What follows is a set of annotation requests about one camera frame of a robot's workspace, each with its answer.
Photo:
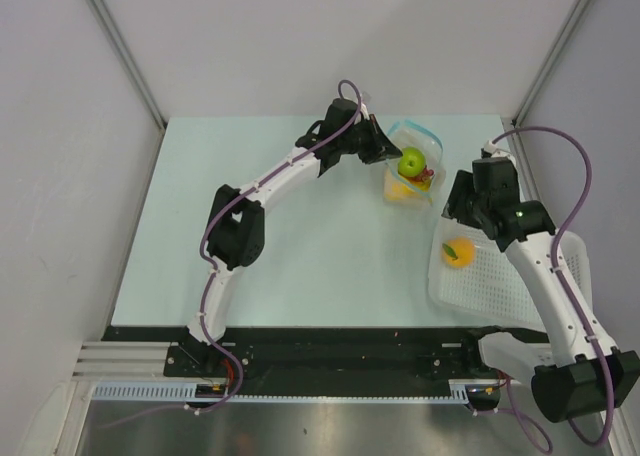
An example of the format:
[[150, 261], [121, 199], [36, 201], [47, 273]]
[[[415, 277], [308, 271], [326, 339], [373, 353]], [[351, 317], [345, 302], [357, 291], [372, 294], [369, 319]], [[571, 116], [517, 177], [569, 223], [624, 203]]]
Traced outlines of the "green fake apple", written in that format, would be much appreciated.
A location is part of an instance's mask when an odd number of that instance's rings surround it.
[[398, 173], [406, 178], [416, 178], [426, 166], [426, 158], [421, 150], [407, 146], [402, 149], [403, 156], [397, 164]]

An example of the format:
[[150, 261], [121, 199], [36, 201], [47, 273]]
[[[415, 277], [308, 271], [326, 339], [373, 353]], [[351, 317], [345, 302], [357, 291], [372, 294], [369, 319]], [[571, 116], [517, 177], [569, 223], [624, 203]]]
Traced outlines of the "clear zip top bag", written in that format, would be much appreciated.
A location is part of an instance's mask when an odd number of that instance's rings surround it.
[[432, 207], [446, 178], [441, 140], [408, 119], [396, 122], [388, 136], [401, 157], [386, 163], [384, 198], [404, 206]]

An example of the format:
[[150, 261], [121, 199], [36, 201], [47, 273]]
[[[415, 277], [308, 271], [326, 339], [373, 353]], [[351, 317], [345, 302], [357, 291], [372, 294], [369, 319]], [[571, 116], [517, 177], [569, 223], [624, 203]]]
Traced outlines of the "orange fake fruit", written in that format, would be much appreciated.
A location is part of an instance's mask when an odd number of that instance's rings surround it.
[[441, 259], [446, 266], [462, 269], [470, 266], [476, 258], [476, 247], [467, 237], [456, 237], [440, 245]]

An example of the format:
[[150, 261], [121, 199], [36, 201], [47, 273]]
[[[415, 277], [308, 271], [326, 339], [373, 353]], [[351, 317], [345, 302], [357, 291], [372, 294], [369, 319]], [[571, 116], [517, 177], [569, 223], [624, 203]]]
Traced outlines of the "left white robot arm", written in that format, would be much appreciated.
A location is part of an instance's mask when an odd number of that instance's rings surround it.
[[398, 159], [402, 151], [364, 104], [336, 98], [324, 118], [314, 122], [274, 168], [240, 188], [223, 185], [216, 191], [199, 248], [210, 269], [188, 335], [179, 342], [187, 365], [197, 374], [210, 375], [222, 358], [231, 357], [218, 341], [226, 331], [234, 283], [263, 252], [268, 212], [344, 155], [370, 165]]

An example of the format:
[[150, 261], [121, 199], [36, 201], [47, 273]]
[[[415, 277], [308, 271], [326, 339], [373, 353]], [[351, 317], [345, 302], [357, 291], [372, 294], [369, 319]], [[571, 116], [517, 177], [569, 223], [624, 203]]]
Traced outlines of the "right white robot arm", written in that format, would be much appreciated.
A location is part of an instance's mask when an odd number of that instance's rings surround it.
[[539, 314], [551, 359], [498, 329], [461, 352], [473, 377], [499, 370], [530, 387], [553, 423], [603, 412], [612, 416], [639, 378], [639, 356], [621, 351], [596, 321], [575, 279], [561, 265], [561, 236], [539, 201], [520, 197], [505, 157], [477, 159], [457, 172], [442, 213], [480, 230], [515, 268]]

